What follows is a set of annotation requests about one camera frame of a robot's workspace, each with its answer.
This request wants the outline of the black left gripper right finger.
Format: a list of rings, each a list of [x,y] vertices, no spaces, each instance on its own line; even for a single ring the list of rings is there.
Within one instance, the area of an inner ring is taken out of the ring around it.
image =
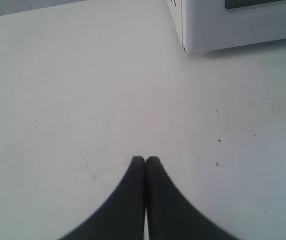
[[[160,159],[146,161],[147,221],[151,240],[234,240],[181,194]]]

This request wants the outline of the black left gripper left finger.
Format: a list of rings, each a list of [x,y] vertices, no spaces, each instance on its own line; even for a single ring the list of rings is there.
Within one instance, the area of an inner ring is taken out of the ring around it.
[[[142,240],[146,208],[146,162],[131,159],[108,199],[64,240]]]

